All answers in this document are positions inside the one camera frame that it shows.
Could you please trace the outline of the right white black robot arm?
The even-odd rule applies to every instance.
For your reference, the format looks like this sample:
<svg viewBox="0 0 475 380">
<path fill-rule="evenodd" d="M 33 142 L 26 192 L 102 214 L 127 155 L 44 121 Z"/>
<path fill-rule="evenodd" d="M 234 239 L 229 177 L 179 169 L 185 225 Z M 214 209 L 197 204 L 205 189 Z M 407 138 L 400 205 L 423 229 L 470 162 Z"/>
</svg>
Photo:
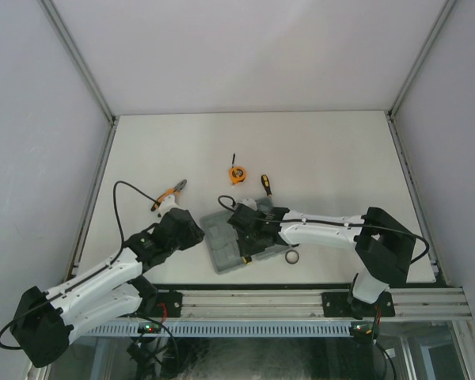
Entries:
<svg viewBox="0 0 475 380">
<path fill-rule="evenodd" d="M 323 245 L 354 251 L 363 270 L 352 280 L 346 296 L 349 313 L 361 319 L 375 311 L 382 294 L 406 283 L 415 245 L 422 237 L 410 232 L 381 208 L 370 207 L 363 215 L 326 217 L 286 207 L 263 212 L 236 203 L 227 221 L 245 242 L 243 257 L 274 245 Z"/>
</svg>

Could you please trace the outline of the grey plastic tool case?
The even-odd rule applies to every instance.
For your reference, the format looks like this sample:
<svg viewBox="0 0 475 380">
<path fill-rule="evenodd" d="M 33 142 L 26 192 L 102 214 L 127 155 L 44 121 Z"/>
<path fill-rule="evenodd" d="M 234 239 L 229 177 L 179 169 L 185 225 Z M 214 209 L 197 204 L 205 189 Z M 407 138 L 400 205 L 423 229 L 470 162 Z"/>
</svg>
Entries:
<svg viewBox="0 0 475 380">
<path fill-rule="evenodd" d="M 202 217 L 200 225 L 215 272 L 230 272 L 288 251 L 291 245 L 278 235 L 279 221 L 288 211 L 274 206 L 269 198 L 247 198 Z"/>
</svg>

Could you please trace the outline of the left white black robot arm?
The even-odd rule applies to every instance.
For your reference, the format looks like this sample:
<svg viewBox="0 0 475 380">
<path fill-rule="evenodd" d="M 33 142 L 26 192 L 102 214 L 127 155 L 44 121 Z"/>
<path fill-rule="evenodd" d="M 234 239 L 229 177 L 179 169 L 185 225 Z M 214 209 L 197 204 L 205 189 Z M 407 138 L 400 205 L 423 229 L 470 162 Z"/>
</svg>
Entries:
<svg viewBox="0 0 475 380">
<path fill-rule="evenodd" d="M 45 367 L 107 321 L 135 312 L 153 314 L 158 298 L 145 273 L 203 237 L 189 211 L 173 208 L 87 272 L 46 291 L 37 286 L 26 290 L 4 330 L 16 340 L 15 350 L 24 352 L 34 367 Z"/>
</svg>

